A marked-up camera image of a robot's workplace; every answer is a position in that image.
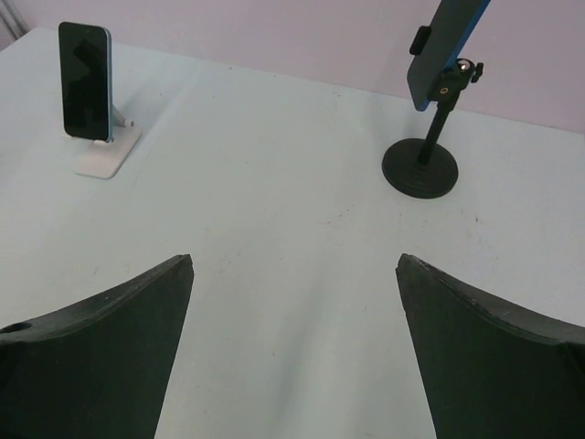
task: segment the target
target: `phone stand base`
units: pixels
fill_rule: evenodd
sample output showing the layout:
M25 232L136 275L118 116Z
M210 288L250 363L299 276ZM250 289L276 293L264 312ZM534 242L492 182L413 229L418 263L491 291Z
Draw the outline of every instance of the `phone stand base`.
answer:
M459 168L449 151L435 145L431 159L423 164L419 154L423 139L405 139L384 154L382 172L395 189L414 198L439 198L457 183Z
M126 121L127 126L113 126L113 140L96 140L73 167L76 174L109 179L116 175L122 163L138 142L143 130Z

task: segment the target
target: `phone screen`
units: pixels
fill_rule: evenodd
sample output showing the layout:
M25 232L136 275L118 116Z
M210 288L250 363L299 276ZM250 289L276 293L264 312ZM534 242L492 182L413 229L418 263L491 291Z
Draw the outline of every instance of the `phone screen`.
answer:
M112 137L110 34L103 27L58 27L65 132L108 141Z
M490 0L442 0L431 21L431 34L410 64L408 80L414 106L424 111L439 74L457 61Z

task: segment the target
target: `stand pole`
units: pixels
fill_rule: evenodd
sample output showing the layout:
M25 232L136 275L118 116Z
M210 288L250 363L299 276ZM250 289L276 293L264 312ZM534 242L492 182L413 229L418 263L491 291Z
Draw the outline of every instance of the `stand pole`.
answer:
M449 114L455 108L455 104L459 99L459 94L460 92L457 91L449 101L437 102L437 112L435 113L435 117L432 119L431 128L429 128L427 137L425 138L424 144L422 144L422 148L419 152L418 161L421 165L427 165L431 160L432 152L435 149L435 145L439 141L439 136L441 135L442 129L447 122Z

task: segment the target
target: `white phone stand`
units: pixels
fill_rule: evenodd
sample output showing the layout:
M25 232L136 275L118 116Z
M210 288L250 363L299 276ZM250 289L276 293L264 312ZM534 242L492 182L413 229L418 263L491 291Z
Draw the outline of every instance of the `white phone stand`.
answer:
M96 140L73 167L76 174L87 177L112 178L130 154L143 130L113 107L113 138L110 142Z

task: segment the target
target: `round black base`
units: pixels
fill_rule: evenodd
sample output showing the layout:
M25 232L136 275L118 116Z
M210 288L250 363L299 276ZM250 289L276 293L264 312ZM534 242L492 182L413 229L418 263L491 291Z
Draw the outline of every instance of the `round black base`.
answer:
M439 198L449 193L459 177L457 162L449 151L435 145L426 165L418 161L424 140L405 139L384 154L382 172L386 180L403 194L414 198Z

